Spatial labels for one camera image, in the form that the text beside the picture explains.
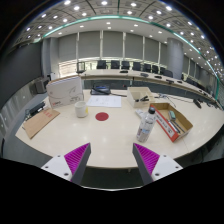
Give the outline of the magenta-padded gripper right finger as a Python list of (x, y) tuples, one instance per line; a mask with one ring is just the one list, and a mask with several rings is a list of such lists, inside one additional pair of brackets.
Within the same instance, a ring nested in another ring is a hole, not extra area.
[(182, 169), (182, 166), (168, 155), (159, 155), (137, 143), (133, 144), (132, 153), (135, 157), (142, 181), (145, 185)]

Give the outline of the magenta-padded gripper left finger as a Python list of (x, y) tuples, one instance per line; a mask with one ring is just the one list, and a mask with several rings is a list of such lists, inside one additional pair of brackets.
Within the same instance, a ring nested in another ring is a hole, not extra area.
[(80, 185), (90, 154), (91, 144), (87, 143), (65, 155), (53, 157), (42, 166), (42, 169)]

